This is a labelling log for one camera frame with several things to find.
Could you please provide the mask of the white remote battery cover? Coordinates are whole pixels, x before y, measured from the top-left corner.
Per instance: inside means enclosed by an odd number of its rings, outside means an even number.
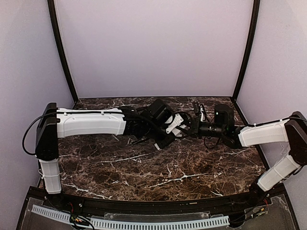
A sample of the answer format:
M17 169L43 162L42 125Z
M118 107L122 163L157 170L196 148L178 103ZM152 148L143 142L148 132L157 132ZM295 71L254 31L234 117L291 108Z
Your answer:
M177 127L175 127L175 128L172 130L172 133L173 133L176 137L180 137L180 138L187 137L187 136L188 136L188 132L189 132L189 127L186 126L186 125L177 126Z

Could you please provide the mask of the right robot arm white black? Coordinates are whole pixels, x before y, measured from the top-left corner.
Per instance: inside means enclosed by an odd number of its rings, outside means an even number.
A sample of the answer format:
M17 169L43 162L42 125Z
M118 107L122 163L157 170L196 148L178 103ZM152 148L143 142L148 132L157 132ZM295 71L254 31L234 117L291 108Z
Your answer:
M194 103L196 119L192 135L220 139L232 149L241 149L273 142L287 142L289 152L256 182L256 189L264 192L272 189L307 164L307 119L299 112L289 117L266 123L236 126L234 110L226 104L214 107L214 120L208 121L204 105Z

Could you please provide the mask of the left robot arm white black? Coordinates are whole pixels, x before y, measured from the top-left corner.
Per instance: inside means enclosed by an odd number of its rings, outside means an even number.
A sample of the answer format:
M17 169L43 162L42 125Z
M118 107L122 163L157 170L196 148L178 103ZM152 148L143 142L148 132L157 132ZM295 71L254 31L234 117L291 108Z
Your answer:
M121 106L107 110L71 110L49 103L37 123L35 151L48 194L62 191L59 173L58 139L78 135L112 134L153 139L158 148L168 146L177 138L183 122L162 100L150 106Z

